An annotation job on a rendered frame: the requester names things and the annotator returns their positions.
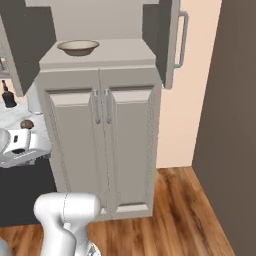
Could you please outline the open grey wall cupboard door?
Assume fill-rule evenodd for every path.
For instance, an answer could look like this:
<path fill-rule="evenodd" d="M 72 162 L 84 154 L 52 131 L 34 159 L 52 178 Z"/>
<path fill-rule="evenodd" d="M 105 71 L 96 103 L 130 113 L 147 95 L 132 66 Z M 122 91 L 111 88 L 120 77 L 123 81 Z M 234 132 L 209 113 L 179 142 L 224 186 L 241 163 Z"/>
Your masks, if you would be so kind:
<path fill-rule="evenodd" d="M 55 44 L 52 10 L 43 0 L 0 0 L 0 45 L 17 96 L 24 96 Z"/>
<path fill-rule="evenodd" d="M 156 56 L 165 89 L 173 84 L 180 0 L 158 0 L 143 5 L 142 38 Z"/>

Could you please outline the dark bottle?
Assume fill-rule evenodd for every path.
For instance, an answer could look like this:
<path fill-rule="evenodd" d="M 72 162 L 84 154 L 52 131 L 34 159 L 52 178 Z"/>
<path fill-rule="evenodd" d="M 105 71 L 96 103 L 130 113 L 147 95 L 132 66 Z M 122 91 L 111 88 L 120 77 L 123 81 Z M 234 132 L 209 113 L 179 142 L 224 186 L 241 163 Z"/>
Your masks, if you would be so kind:
<path fill-rule="evenodd" d="M 4 100 L 5 107 L 6 108 L 15 107 L 17 105 L 17 103 L 14 99 L 14 94 L 8 89 L 5 81 L 2 81 L 2 86 L 3 86 L 2 98 Z"/>

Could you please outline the beige bowl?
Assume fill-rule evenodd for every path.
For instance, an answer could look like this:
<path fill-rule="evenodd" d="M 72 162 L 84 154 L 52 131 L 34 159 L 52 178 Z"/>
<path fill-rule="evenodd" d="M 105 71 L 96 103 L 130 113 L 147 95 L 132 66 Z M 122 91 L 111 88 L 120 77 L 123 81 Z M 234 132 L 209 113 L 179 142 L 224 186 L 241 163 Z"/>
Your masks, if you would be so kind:
<path fill-rule="evenodd" d="M 93 40 L 72 40 L 59 43 L 57 48 L 70 56 L 86 56 L 99 45 L 99 42 Z"/>

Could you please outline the grey wall cupboard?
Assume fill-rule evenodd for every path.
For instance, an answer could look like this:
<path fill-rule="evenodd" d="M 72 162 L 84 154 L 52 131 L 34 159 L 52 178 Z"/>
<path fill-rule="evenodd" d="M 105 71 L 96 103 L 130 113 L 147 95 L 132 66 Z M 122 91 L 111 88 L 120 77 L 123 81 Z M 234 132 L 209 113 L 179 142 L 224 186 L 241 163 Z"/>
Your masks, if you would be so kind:
<path fill-rule="evenodd" d="M 143 11 L 160 0 L 25 0 L 50 7 L 58 41 L 142 37 Z"/>

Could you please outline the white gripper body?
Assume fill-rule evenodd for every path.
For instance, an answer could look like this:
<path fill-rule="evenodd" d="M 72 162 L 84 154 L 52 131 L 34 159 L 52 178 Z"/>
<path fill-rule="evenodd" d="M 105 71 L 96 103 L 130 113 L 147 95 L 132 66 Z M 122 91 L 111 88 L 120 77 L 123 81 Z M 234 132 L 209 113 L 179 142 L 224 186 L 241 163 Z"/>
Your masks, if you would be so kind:
<path fill-rule="evenodd" d="M 51 152 L 50 141 L 30 130 L 0 130 L 0 167 L 35 161 Z"/>

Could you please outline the dark counter cabinet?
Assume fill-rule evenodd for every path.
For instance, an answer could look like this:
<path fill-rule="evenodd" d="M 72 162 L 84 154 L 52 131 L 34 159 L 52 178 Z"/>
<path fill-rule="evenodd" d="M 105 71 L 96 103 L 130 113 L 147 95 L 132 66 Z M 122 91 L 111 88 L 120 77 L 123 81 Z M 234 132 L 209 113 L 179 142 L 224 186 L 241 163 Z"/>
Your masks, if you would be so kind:
<path fill-rule="evenodd" d="M 48 159 L 0 168 L 0 227 L 38 224 L 34 203 L 50 192 L 56 192 L 56 185 Z"/>

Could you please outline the brown round bread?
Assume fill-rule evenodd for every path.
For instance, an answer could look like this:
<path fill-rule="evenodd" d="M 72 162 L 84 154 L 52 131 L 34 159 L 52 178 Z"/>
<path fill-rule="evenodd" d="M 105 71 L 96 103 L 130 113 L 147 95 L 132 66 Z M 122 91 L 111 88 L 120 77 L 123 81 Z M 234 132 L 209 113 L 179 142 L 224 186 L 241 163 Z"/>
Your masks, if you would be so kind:
<path fill-rule="evenodd" d="M 20 123 L 20 127 L 22 129 L 32 129 L 34 127 L 34 123 L 29 119 L 25 119 Z"/>

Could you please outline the tall grey cupboard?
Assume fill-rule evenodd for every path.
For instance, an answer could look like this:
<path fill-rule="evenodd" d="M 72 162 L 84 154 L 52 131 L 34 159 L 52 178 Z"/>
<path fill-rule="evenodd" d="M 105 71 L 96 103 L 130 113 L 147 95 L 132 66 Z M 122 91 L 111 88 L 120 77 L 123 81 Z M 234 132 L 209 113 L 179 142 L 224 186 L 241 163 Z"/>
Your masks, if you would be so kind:
<path fill-rule="evenodd" d="M 154 92 L 154 139 L 152 151 L 152 208 L 159 128 L 159 110 L 161 100 L 161 80 L 155 66 L 155 56 L 141 39 L 103 40 L 91 54 L 72 57 L 57 47 L 52 47 L 40 61 L 40 72 L 35 80 L 39 99 L 44 113 L 47 113 L 45 92 L 48 90 L 85 90 L 97 89 L 101 102 L 103 123 L 105 166 L 108 181 L 108 206 L 110 219 L 113 217 L 114 195 L 110 157 L 108 153 L 108 135 L 106 128 L 106 88 L 114 90 L 134 90 L 153 87 Z"/>

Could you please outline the white canister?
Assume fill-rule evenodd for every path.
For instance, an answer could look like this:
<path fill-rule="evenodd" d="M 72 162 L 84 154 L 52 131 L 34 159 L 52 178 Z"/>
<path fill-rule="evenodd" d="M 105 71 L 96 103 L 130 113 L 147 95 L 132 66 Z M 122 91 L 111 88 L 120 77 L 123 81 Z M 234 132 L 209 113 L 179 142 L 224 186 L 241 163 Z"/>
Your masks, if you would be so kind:
<path fill-rule="evenodd" d="M 35 84 L 32 84 L 26 93 L 28 111 L 35 115 L 42 115 L 38 93 Z"/>

